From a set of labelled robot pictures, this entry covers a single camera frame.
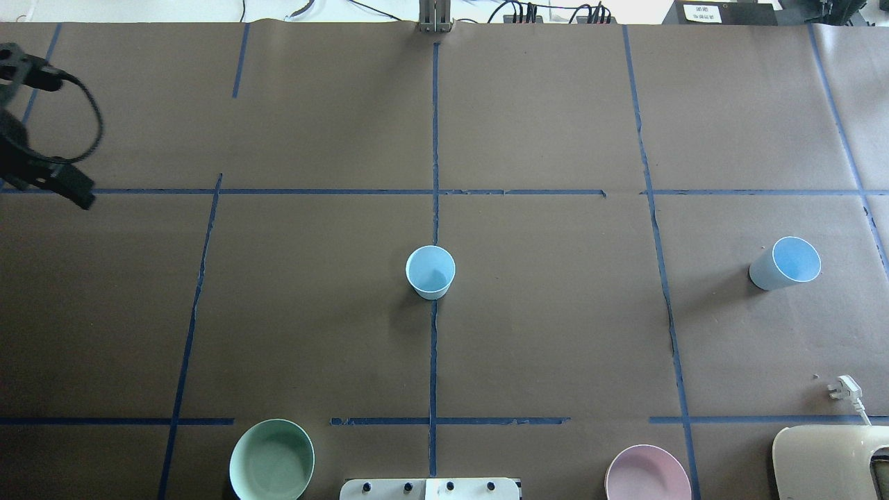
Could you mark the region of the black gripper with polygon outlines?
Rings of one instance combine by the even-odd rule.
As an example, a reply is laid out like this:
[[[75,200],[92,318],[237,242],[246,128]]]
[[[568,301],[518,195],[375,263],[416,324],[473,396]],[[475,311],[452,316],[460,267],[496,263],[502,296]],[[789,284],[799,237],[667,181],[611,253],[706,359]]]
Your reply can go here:
[[[40,160],[26,154],[26,128],[7,110],[2,110],[1,171],[2,179],[20,191],[29,185],[67,197],[84,210],[95,202],[94,181],[72,162],[52,158]]]

